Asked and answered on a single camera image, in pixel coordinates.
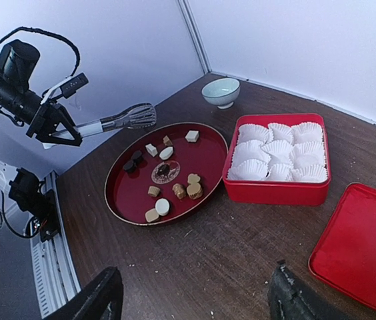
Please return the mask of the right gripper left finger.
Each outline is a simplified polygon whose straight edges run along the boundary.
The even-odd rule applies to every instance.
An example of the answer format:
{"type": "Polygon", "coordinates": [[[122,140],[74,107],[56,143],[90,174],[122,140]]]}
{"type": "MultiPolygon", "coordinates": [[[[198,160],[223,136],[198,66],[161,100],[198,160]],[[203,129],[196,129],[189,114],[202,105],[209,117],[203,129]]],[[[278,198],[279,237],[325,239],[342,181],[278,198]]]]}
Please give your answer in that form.
{"type": "Polygon", "coordinates": [[[45,319],[121,319],[123,282],[117,267],[106,267],[74,298],[45,319]]]}

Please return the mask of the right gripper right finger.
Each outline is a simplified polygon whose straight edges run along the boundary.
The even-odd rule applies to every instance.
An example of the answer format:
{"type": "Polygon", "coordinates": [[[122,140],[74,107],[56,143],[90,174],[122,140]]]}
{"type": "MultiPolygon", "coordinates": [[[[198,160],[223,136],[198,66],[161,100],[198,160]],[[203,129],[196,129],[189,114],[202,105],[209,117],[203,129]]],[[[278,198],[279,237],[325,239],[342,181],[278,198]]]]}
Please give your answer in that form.
{"type": "Polygon", "coordinates": [[[269,281],[267,302],[271,319],[366,319],[330,304],[279,260],[269,281]]]}

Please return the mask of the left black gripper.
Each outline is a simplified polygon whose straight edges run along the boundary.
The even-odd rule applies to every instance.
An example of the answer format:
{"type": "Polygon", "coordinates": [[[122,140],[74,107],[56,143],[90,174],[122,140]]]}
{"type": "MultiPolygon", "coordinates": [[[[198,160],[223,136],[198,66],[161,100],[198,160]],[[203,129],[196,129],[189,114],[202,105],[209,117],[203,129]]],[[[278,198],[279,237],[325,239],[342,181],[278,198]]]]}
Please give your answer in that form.
{"type": "Polygon", "coordinates": [[[80,146],[81,134],[76,130],[71,116],[59,103],[41,105],[35,114],[26,135],[42,143],[80,146]]]}

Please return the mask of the dark round chocolate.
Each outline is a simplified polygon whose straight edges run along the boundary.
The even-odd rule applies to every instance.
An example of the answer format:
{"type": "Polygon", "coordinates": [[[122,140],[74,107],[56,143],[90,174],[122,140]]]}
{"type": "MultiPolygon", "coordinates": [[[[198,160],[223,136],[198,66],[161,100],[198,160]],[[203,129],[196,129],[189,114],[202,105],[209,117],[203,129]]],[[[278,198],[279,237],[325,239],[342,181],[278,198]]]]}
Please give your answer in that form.
{"type": "Polygon", "coordinates": [[[136,166],[139,166],[139,164],[143,161],[143,153],[140,150],[136,150],[132,156],[131,160],[134,162],[136,166]]]}

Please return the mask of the silver serving tongs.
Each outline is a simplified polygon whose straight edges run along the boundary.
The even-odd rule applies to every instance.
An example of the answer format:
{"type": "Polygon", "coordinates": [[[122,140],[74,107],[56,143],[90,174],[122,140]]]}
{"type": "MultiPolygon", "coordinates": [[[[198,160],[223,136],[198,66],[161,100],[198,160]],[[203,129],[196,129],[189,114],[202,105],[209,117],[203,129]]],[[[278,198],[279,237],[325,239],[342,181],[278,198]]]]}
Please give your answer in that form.
{"type": "Polygon", "coordinates": [[[117,129],[143,129],[157,123],[157,112],[150,103],[133,105],[117,115],[105,117],[76,126],[82,137],[97,135],[117,129]]]}

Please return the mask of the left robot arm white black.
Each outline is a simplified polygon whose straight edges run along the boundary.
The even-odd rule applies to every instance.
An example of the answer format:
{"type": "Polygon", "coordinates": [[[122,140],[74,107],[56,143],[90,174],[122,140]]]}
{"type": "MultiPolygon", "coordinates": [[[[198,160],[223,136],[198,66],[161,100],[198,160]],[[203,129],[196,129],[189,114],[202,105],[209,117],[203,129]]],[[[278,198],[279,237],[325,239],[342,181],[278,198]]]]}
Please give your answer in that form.
{"type": "MultiPolygon", "coordinates": [[[[66,108],[56,98],[40,97],[29,88],[39,58],[34,46],[18,39],[4,45],[0,52],[0,114],[18,127],[28,126],[27,136],[42,143],[78,147],[82,137],[66,108]]],[[[60,231],[54,192],[42,193],[40,180],[24,168],[17,168],[9,177],[5,173],[5,169],[0,171],[3,194],[39,222],[34,233],[41,241],[52,239],[60,231]]]]}

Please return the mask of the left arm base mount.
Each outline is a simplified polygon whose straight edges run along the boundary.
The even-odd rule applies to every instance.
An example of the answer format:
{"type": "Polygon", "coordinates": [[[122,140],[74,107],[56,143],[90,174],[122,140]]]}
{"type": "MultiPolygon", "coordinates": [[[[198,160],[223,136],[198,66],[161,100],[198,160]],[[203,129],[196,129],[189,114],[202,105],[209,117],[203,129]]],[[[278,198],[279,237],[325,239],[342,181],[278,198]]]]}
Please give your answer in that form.
{"type": "Polygon", "coordinates": [[[9,198],[14,200],[20,210],[28,211],[40,222],[40,240],[46,242],[60,232],[54,190],[42,192],[44,181],[24,169],[17,168],[16,176],[9,182],[9,198]]]}

